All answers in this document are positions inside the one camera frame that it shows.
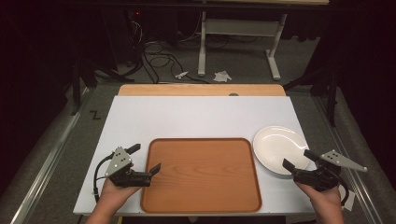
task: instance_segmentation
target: metal rail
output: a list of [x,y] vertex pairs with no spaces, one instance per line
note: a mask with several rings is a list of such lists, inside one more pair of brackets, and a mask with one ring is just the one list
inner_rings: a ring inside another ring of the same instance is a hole
[[[83,98],[82,98],[82,107],[83,107],[88,101],[88,96],[90,95],[88,88],[85,88],[82,94],[83,94]],[[29,220],[30,216],[33,214],[35,210],[35,206],[40,200],[41,195],[44,192],[44,189],[50,182],[50,178],[53,172],[55,171],[60,158],[64,153],[64,144],[69,134],[73,130],[74,126],[76,125],[80,114],[81,114],[80,111],[78,111],[76,115],[70,119],[67,127],[64,129],[64,133],[62,134],[61,138],[59,139],[55,147],[50,151],[47,159],[45,160],[43,166],[38,172],[38,175],[36,176],[35,181],[32,184],[32,187],[30,187],[25,198],[23,199],[23,202],[21,203],[20,208],[16,212],[14,218],[12,218],[11,224],[26,223]]]
[[[320,97],[314,97],[313,99],[315,105],[318,107],[318,110],[321,112],[320,115],[326,121],[326,125],[332,135],[332,139],[337,145],[340,154],[349,158],[347,149],[344,146],[341,137],[337,132],[337,129],[330,124],[330,122],[326,117],[326,108],[324,102]],[[345,169],[345,173],[356,194],[356,197],[361,203],[361,208],[364,212],[364,215],[366,215],[368,222],[370,224],[382,224],[383,223],[382,219],[378,214],[375,205],[373,204],[372,199],[370,198],[370,195],[367,191],[367,188],[364,185],[363,181],[361,180],[361,177],[359,176],[358,172],[355,170]]]

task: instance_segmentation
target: white stand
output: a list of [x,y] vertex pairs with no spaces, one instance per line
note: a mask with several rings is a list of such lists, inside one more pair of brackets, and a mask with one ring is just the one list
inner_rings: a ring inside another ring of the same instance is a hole
[[201,47],[198,61],[198,76],[205,76],[205,37],[206,34],[216,35],[253,35],[253,36],[273,36],[274,42],[271,49],[266,51],[268,63],[274,80],[280,80],[280,74],[275,62],[275,52],[282,35],[287,14],[283,14],[280,21],[236,21],[236,20],[215,20],[207,19],[206,12],[202,12],[201,24]]

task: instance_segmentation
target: tabletop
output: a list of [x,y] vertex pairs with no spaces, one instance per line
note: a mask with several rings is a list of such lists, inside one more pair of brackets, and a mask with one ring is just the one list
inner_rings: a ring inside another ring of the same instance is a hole
[[[131,84],[120,88],[78,196],[74,213],[88,215],[95,206],[93,171],[98,162],[118,146],[136,143],[141,149],[131,157],[143,171],[149,144],[157,138],[242,137],[252,142],[267,126],[282,126],[304,137],[293,105],[283,88],[268,84]],[[278,175],[255,158],[263,206],[258,212],[229,214],[151,214],[141,208],[139,190],[119,210],[119,216],[279,216],[313,213],[309,199],[290,175]],[[99,171],[103,173],[106,166]],[[315,169],[310,162],[308,169]]]

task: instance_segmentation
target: white table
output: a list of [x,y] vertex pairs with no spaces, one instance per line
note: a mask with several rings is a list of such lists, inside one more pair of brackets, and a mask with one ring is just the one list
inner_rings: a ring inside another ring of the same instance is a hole
[[[283,126],[304,136],[287,96],[116,96],[74,209],[88,215],[95,207],[93,173],[98,162],[118,146],[141,144],[131,157],[144,171],[149,143],[165,137],[244,137],[266,126]],[[140,207],[141,191],[119,210],[119,216],[278,216],[313,213],[308,198],[290,176],[277,175],[255,160],[262,208],[249,214],[147,214]],[[108,163],[99,171],[105,173]],[[308,169],[315,169],[310,162]]]

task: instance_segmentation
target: robotic hand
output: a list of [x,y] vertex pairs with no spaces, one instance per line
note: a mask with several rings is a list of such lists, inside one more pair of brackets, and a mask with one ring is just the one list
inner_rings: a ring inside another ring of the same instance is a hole
[[117,187],[149,187],[151,184],[151,178],[155,176],[161,170],[161,164],[158,163],[156,166],[151,168],[148,173],[136,172],[132,169],[132,159],[128,154],[133,154],[140,149],[140,144],[136,144],[130,148],[118,147],[111,155],[101,160],[96,167],[95,174],[93,177],[93,194],[95,199],[99,201],[98,188],[96,186],[97,173],[99,167],[108,160],[111,160],[107,167],[105,177],[108,177],[115,186]]
[[339,176],[341,167],[367,172],[366,167],[358,165],[356,162],[333,151],[327,152],[320,157],[310,150],[305,150],[304,155],[317,166],[317,170],[306,171],[295,168],[288,160],[283,160],[283,167],[291,172],[293,180],[302,184],[309,185],[317,191],[332,189],[341,184],[346,190],[346,197],[341,204],[344,205],[348,197],[348,188],[345,181]]

